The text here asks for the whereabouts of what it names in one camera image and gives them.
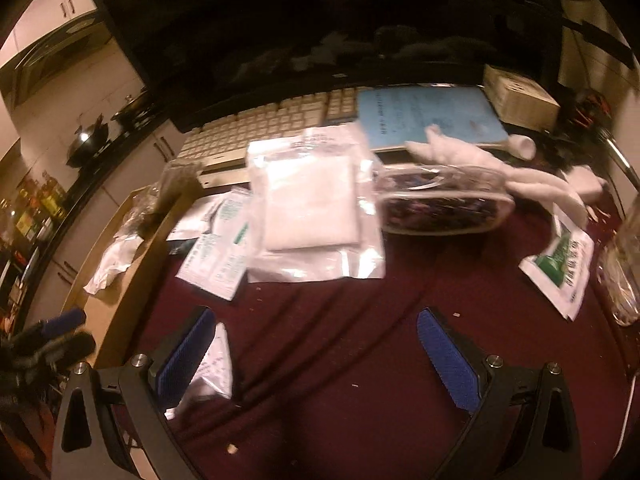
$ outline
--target cabinet handle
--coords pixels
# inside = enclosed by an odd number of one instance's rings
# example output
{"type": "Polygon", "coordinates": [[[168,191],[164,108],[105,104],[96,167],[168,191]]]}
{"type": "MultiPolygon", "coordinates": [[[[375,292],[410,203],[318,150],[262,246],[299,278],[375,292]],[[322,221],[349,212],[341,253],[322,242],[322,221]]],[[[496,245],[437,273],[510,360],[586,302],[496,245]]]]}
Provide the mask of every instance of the cabinet handle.
{"type": "Polygon", "coordinates": [[[77,271],[77,270],[75,270],[75,269],[71,266],[71,264],[70,264],[68,261],[66,261],[66,260],[65,260],[64,262],[62,262],[62,264],[63,264],[63,265],[64,265],[68,270],[70,270],[73,274],[75,274],[76,276],[78,275],[78,271],[77,271]]]}
{"type": "Polygon", "coordinates": [[[164,145],[166,146],[166,148],[169,150],[169,153],[171,153],[171,156],[173,158],[175,158],[175,152],[174,150],[171,149],[171,146],[169,146],[169,143],[166,141],[166,139],[164,138],[164,136],[160,136],[160,140],[162,140],[162,142],[164,142],[164,145]]]}
{"type": "Polygon", "coordinates": [[[165,162],[169,162],[169,159],[166,158],[166,155],[164,154],[164,152],[162,151],[162,148],[160,148],[160,146],[158,146],[157,142],[154,142],[154,146],[156,147],[156,150],[158,150],[160,152],[160,155],[162,156],[162,158],[164,158],[165,162]]]}
{"type": "Polygon", "coordinates": [[[73,286],[73,283],[71,283],[68,279],[66,279],[62,274],[58,273],[58,277],[65,282],[68,286],[73,286]]]}

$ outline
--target white wipe packet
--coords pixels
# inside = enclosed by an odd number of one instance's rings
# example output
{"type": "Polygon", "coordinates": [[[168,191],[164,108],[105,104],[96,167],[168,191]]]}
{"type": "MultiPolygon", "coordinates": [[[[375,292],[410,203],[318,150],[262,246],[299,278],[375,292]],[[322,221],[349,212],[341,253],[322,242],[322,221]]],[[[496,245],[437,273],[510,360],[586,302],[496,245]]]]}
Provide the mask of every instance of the white wipe packet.
{"type": "Polygon", "coordinates": [[[235,187],[201,235],[176,276],[202,290],[231,300],[246,270],[246,234],[251,192],[235,187]]]}
{"type": "Polygon", "coordinates": [[[593,240],[554,204],[554,238],[542,254],[527,256],[520,269],[565,319],[575,320],[589,281],[593,240]]]}
{"type": "Polygon", "coordinates": [[[249,144],[249,282],[385,275],[377,163],[362,137],[347,123],[249,144]]]}
{"type": "Polygon", "coordinates": [[[84,290],[88,294],[93,295],[99,290],[111,285],[118,274],[129,269],[142,241],[142,238],[138,235],[116,238],[113,243],[104,250],[100,264],[89,280],[89,283],[84,286],[84,290]]]}
{"type": "Polygon", "coordinates": [[[227,196],[228,193],[221,193],[197,199],[171,229],[166,240],[192,240],[207,232],[211,219],[227,196]]]}
{"type": "Polygon", "coordinates": [[[230,399],[232,390],[233,371],[226,328],[224,323],[217,323],[216,335],[180,403],[166,410],[164,416],[171,420],[194,400],[206,400],[216,395],[230,399]]]}

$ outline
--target white and green packet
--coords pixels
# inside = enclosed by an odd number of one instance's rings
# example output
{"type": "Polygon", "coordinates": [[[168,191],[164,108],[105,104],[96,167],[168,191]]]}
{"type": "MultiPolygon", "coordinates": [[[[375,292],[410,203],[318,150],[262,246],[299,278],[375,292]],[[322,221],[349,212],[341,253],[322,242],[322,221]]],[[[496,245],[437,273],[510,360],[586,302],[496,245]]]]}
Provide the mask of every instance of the white and green packet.
{"type": "Polygon", "coordinates": [[[578,315],[589,281],[593,240],[554,204],[554,238],[542,254],[527,256],[520,269],[565,319],[578,315]]]}

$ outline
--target open cardboard box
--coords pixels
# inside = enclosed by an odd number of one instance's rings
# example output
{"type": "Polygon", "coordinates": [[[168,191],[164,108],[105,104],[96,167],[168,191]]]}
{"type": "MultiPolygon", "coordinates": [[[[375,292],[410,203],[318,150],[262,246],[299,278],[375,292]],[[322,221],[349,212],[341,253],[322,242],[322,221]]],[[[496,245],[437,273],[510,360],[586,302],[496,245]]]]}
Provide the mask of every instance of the open cardboard box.
{"type": "Polygon", "coordinates": [[[96,345],[95,353],[87,358],[87,362],[94,368],[120,366],[127,358],[125,353],[133,331],[168,256],[166,238],[194,200],[202,194],[200,186],[185,190],[156,230],[146,236],[129,269],[121,273],[110,286],[90,296],[82,288],[94,275],[104,250],[111,244],[122,219],[130,211],[133,198],[141,191],[133,191],[104,228],[79,269],[63,305],[63,311],[78,306],[86,313],[84,330],[94,336],[96,345]]]}

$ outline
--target black countertop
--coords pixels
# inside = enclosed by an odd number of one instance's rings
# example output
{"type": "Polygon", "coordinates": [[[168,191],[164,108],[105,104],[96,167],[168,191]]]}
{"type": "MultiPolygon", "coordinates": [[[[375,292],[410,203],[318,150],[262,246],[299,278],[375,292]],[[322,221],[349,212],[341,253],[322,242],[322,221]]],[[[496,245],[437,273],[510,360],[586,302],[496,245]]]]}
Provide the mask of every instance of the black countertop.
{"type": "Polygon", "coordinates": [[[66,218],[56,224],[53,236],[47,241],[38,245],[40,256],[30,271],[30,275],[25,281],[27,287],[22,298],[20,309],[15,317],[12,333],[20,332],[24,327],[24,322],[29,313],[31,301],[35,296],[38,284],[42,279],[47,266],[49,265],[53,255],[55,254],[60,242],[65,237],[66,232],[78,218],[78,215],[89,202],[95,191],[110,176],[111,173],[127,158],[129,153],[135,149],[143,140],[145,140],[153,131],[160,126],[166,117],[162,114],[152,119],[148,124],[141,127],[135,132],[122,133],[116,139],[103,149],[100,153],[98,163],[82,168],[78,179],[71,186],[66,194],[66,210],[68,214],[66,218]]]}

